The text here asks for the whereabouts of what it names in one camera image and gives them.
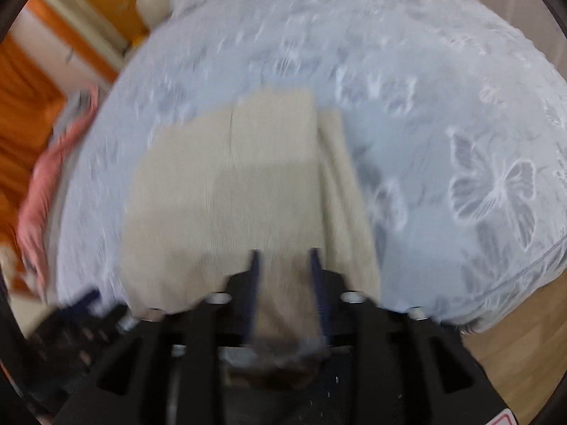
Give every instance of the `pink cloth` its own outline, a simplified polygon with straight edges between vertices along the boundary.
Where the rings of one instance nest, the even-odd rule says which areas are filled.
[[[45,287],[49,279],[43,238],[49,208],[61,175],[61,168],[67,155],[83,138],[96,117],[99,90],[97,87],[91,86],[89,91],[91,94],[89,108],[36,161],[29,182],[28,194],[18,211],[18,230],[16,233],[18,246],[22,251],[24,262],[31,265],[36,272],[37,292],[41,297],[45,295]]]

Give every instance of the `bed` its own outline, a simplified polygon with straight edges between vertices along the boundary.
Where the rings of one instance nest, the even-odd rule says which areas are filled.
[[[89,286],[104,306],[125,299],[124,210],[154,132],[265,84],[307,85],[320,106],[341,109],[384,306],[419,306],[478,332],[561,274],[567,84],[476,0],[173,0],[172,9],[78,156],[61,218],[60,300]]]

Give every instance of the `mattress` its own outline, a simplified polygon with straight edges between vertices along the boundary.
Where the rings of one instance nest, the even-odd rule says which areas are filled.
[[[483,330],[562,271],[567,84],[477,0],[174,0],[78,157],[63,301],[124,298],[124,210],[155,130],[265,85],[341,109],[383,306]]]

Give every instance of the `orange curtain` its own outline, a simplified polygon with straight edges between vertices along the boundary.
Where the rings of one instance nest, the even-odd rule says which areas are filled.
[[[8,35],[0,44],[0,243],[9,243],[18,257],[18,207],[65,102],[55,84]],[[26,290],[21,279],[12,285]]]

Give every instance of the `white wall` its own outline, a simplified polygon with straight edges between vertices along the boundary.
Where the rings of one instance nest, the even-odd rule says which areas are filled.
[[[73,49],[57,38],[34,14],[23,9],[10,33],[16,43],[66,94],[86,85],[98,84],[108,93],[111,84],[75,55]]]

